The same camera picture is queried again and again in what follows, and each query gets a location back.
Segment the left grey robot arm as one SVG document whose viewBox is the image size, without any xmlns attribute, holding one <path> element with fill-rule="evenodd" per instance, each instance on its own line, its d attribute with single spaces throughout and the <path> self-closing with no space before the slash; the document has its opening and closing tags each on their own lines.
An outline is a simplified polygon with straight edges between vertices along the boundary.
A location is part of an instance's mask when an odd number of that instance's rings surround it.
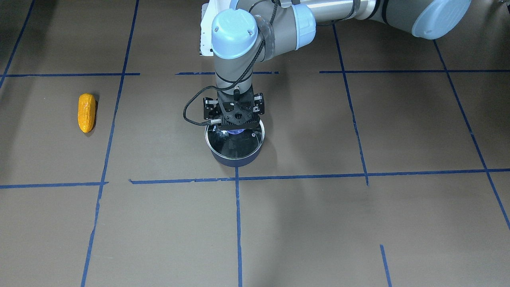
<svg viewBox="0 0 510 287">
<path fill-rule="evenodd" d="M 464 17 L 469 0 L 210 0 L 202 7 L 200 52 L 215 60 L 218 99 L 204 98 L 206 120 L 261 113 L 253 64 L 310 44 L 319 24 L 375 20 L 437 39 Z"/>
</svg>

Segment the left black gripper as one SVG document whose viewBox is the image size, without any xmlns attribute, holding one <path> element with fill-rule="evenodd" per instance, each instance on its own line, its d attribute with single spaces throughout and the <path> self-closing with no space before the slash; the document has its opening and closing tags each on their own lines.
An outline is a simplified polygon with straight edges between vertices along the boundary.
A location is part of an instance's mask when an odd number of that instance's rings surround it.
<svg viewBox="0 0 510 287">
<path fill-rule="evenodd" d="M 239 95 L 217 91 L 217 100 L 219 110 L 222 113 L 241 113 L 242 110 L 248 114 L 253 114 L 254 92 L 252 88 Z"/>
</svg>

